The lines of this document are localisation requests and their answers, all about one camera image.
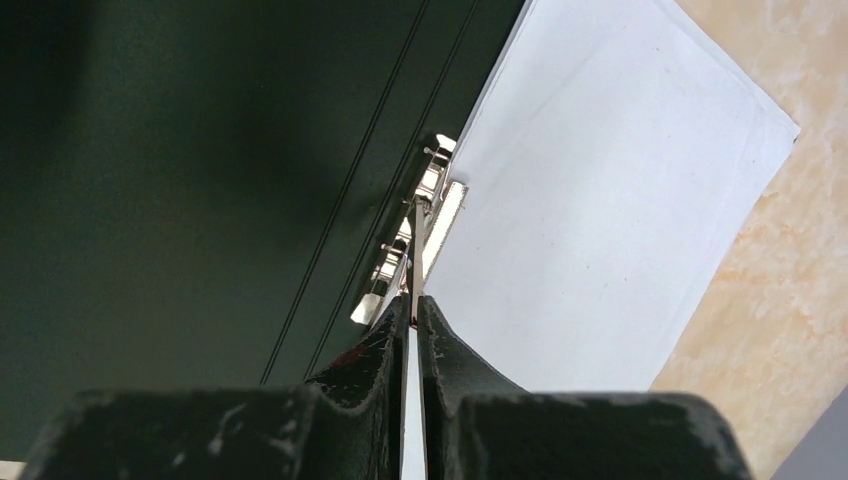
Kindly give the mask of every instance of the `dark green surface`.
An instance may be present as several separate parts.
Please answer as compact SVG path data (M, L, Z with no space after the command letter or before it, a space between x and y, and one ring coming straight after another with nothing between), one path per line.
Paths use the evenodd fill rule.
M299 382L352 345L332 320L414 146L459 133L521 2L19 3L0 11L13 460L77 391Z

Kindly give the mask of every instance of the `marble surface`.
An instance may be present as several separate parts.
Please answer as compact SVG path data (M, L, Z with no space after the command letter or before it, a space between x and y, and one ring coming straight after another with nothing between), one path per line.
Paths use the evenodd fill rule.
M652 387L713 402L764 479L848 384L848 2L678 1L802 128Z

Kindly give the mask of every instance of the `sheet of paper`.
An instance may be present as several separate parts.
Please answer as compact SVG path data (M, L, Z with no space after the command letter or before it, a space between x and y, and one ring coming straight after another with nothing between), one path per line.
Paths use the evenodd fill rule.
M525 388L645 390L797 134L673 1L537 0L426 291Z

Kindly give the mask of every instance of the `metal prong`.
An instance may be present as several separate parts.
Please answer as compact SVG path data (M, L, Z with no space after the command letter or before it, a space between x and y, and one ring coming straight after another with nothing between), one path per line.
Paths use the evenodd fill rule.
M453 223L452 218L456 216L457 208L454 207L462 203L461 197L464 197L465 193L462 190L459 192L460 197L456 197L456 189L453 186L456 182L449 182L448 179L455 149L456 142L445 135L435 135L428 140L427 146L424 147L427 169L419 179L412 198L403 200L398 230L380 245L377 260L363 288L363 296L351 314L351 320L354 322L371 325L385 310L392 297L401 292L411 293L414 282L413 274L407 271L409 269L417 270L420 274L420 288L413 299L417 308L427 274L444 242L447 230ZM449 204L451 208L444 208L443 204ZM423 209L423 213L415 226L419 256L418 262L413 266L411 264L414 263L415 256L411 245L411 224L415 222L416 207Z
M407 279L409 287L409 298L411 301L409 325L412 328L418 326L418 301L421 298L422 290L424 289L424 264L422 261L424 254L424 204L426 200L416 196L413 200L412 212L409 215L409 225L412 227L412 241L410 248L412 249L407 270Z

